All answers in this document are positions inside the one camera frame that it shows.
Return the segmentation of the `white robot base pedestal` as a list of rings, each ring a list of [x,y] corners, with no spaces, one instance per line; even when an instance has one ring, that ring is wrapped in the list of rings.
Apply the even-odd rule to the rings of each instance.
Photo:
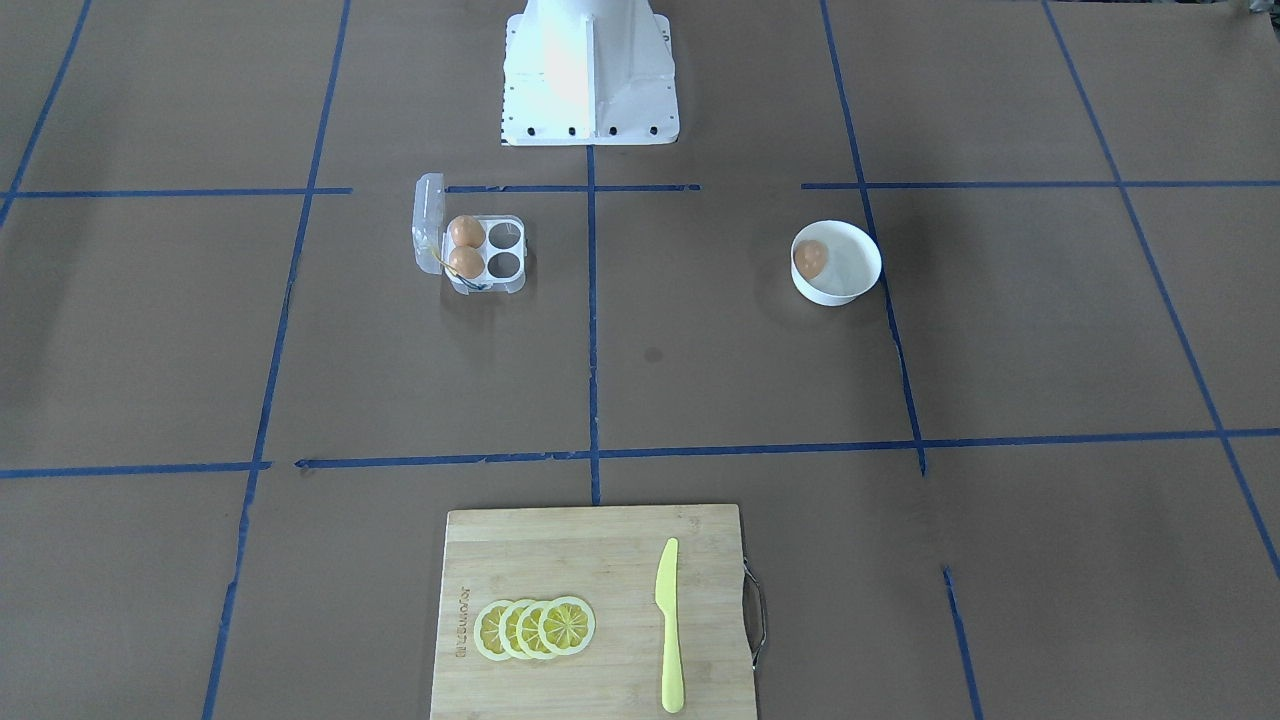
[[[500,142],[678,141],[669,19],[648,1],[529,1],[504,32]]]

